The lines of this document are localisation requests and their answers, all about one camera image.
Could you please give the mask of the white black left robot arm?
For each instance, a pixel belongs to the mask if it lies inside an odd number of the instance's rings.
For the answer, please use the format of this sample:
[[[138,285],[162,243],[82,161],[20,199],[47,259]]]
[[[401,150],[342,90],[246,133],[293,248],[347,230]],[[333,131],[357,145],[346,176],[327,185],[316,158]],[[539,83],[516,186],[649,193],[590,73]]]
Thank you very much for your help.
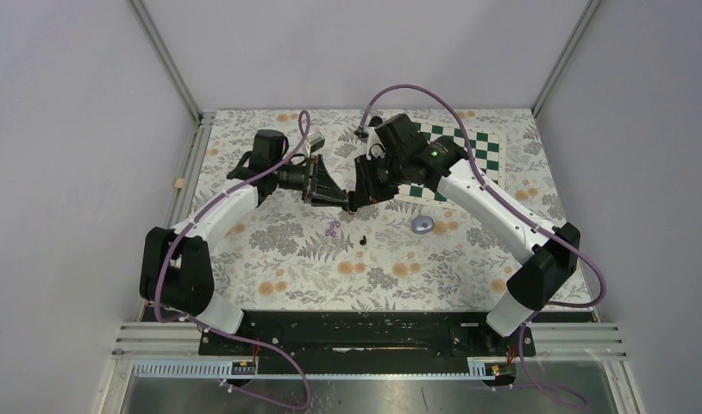
[[[314,206],[347,206],[347,193],[317,154],[323,144],[319,133],[291,147],[283,133],[259,130],[252,149],[210,201],[171,228],[155,227],[147,233],[140,296],[155,308],[165,306],[221,330],[219,341],[231,354],[248,351],[253,332],[241,323],[243,309],[217,292],[211,250],[278,189],[297,191],[304,203]]]

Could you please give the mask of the black earbud charging case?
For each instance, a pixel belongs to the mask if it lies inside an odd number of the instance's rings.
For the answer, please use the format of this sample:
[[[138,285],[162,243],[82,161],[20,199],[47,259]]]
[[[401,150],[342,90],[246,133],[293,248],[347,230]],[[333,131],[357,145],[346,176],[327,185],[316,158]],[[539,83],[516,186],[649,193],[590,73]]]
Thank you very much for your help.
[[[350,200],[346,200],[342,206],[342,210],[348,214],[355,214],[357,209],[353,206]]]

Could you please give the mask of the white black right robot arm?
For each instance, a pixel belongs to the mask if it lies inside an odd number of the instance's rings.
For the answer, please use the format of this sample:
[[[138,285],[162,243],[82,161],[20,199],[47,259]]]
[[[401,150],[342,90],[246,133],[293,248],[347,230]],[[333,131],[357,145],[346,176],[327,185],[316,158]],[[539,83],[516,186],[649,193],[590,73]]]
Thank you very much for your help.
[[[556,226],[522,206],[480,172],[465,137],[426,137],[406,115],[374,117],[355,134],[367,152],[354,161],[356,188],[348,210],[387,201],[400,185],[421,185],[461,207],[478,220],[520,264],[507,291],[490,310],[479,333],[481,347],[501,355],[514,343],[513,332],[530,320],[559,291],[577,267],[580,231]]]

